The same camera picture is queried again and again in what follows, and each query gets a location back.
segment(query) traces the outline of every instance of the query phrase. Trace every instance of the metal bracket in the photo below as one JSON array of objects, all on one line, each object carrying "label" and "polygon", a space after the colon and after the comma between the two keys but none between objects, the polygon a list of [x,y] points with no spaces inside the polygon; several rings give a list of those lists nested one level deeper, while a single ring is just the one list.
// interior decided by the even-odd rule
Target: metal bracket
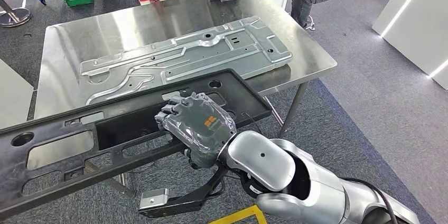
[{"label": "metal bracket", "polygon": [[219,165],[217,172],[204,186],[182,197],[170,197],[168,189],[144,192],[138,213],[149,218],[160,218],[199,211],[227,172],[223,165]]}]

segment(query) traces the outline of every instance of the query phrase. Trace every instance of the cable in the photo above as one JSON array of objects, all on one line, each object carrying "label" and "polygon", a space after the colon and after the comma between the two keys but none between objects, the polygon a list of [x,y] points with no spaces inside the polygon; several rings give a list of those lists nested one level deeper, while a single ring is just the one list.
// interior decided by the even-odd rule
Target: cable
[{"label": "cable", "polygon": [[216,187],[219,184],[221,184],[221,189],[219,189],[219,191],[217,191],[217,192],[215,192],[213,194],[208,195],[205,198],[205,200],[211,200],[211,199],[217,198],[217,197],[219,197],[220,195],[222,195],[224,193],[224,190],[226,190],[226,184],[224,183],[224,180],[222,180],[222,179],[219,181],[219,183],[216,184],[216,186],[213,188],[213,190],[216,189]]},{"label": "cable", "polygon": [[247,114],[247,113],[241,113],[241,114],[247,116],[252,121],[252,123],[255,124],[255,126],[257,127],[260,134],[265,136],[264,133],[262,132],[262,130],[260,129],[260,127],[258,126],[258,123],[249,114]]},{"label": "cable", "polygon": [[387,200],[386,196],[384,196],[384,193],[382,191],[380,191],[374,185],[372,185],[372,184],[370,184],[370,183],[368,183],[366,181],[363,181],[361,179],[356,179],[356,178],[340,178],[340,179],[343,179],[343,180],[346,180],[346,181],[351,181],[351,182],[356,182],[356,183],[362,183],[365,186],[369,187],[371,190],[376,191],[380,195],[382,200],[384,201],[384,204],[386,205],[386,208],[387,208],[387,211],[388,211],[388,213],[390,215],[390,220],[392,221],[392,224],[398,224],[397,217],[394,214],[392,206],[390,206],[389,201]]}]

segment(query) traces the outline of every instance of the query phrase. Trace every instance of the stainless steel table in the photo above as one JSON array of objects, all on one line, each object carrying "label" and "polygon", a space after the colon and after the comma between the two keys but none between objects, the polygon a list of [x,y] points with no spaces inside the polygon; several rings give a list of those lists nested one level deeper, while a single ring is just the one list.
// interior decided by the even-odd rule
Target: stainless steel table
[{"label": "stainless steel table", "polygon": [[282,137],[308,81],[326,74],[337,63],[271,0],[169,0],[50,26],[45,33],[35,118],[84,105],[78,80],[83,61],[254,15],[272,29],[294,56],[288,65],[247,80],[262,96],[300,85],[285,123],[275,112],[283,125],[279,135]]}]

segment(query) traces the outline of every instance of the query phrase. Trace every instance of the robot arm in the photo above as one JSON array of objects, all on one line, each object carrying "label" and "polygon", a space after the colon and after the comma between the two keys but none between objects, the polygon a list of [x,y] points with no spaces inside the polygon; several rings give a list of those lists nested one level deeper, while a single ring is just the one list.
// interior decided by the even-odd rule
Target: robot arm
[{"label": "robot arm", "polygon": [[[143,203],[140,212],[148,217],[199,210],[230,170],[240,176],[245,191],[266,214],[308,224],[392,223],[377,192],[338,178],[289,141],[252,131],[237,134],[227,112],[205,94],[172,99],[156,121],[187,145],[192,167],[217,164],[219,169],[208,184],[184,197],[173,198],[166,190],[161,204]],[[144,196],[142,202],[160,196]],[[402,221],[419,224],[415,213],[389,195],[386,198]]]}]

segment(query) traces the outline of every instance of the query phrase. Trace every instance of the hole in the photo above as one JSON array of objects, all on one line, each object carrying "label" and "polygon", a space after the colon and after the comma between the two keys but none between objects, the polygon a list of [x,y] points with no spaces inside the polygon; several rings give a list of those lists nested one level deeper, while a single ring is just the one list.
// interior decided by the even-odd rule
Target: hole
[{"label": "hole", "polygon": [[222,86],[222,83],[219,80],[213,80],[209,83],[209,86],[211,88],[220,88]]},{"label": "hole", "polygon": [[91,131],[85,131],[44,145],[34,147],[28,154],[26,168],[34,170],[78,154],[85,153],[94,147]]},{"label": "hole", "polygon": [[87,159],[84,167],[86,167],[87,173],[91,173],[92,171],[103,169],[111,165],[112,165],[112,159],[110,158],[110,153],[105,153]]},{"label": "hole", "polygon": [[53,171],[45,175],[38,176],[36,178],[29,180],[24,185],[22,192],[24,195],[30,195],[48,189],[52,186],[57,185],[60,179],[61,179],[60,171]]},{"label": "hole", "polygon": [[237,118],[237,115],[235,115],[235,112],[231,111],[231,110],[226,110],[227,113],[230,115],[230,118],[235,120],[235,118]]},{"label": "hole", "polygon": [[164,146],[168,144],[168,142],[169,139],[165,135],[163,135],[153,140],[147,140],[139,144],[131,145],[128,148],[123,149],[122,154],[124,158],[131,158],[137,155],[147,153],[158,147]]},{"label": "hole", "polygon": [[175,96],[181,96],[181,93],[179,91],[174,91],[171,93],[163,94],[162,99],[165,101],[168,101],[171,97],[175,97]]},{"label": "hole", "polygon": [[103,119],[104,119],[104,113],[101,111],[101,112],[98,112],[98,113],[95,113],[95,114],[92,114],[92,115],[81,117],[81,123],[83,125],[86,125],[86,124],[97,122],[97,121],[100,121],[100,120],[103,120]]},{"label": "hole", "polygon": [[160,112],[165,104],[165,102],[161,102],[157,105],[95,123],[99,150],[138,139],[144,129],[151,134],[159,132],[160,129],[154,120],[154,116]]},{"label": "hole", "polygon": [[13,146],[23,146],[26,143],[30,142],[34,138],[34,133],[22,133],[19,136],[16,136],[12,141],[11,145]]}]

